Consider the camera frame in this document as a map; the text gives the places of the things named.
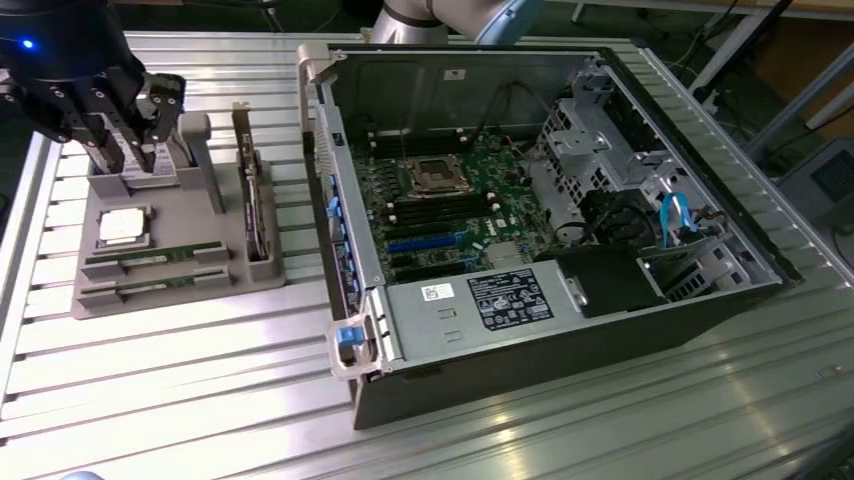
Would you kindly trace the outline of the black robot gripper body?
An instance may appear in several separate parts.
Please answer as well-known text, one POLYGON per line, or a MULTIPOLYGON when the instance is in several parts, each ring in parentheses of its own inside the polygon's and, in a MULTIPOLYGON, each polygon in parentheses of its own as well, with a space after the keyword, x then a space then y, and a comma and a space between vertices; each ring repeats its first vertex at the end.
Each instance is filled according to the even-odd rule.
POLYGON ((1 3, 3 101, 20 101, 52 84, 88 89, 101 80, 119 101, 131 103, 144 74, 108 1, 1 3))

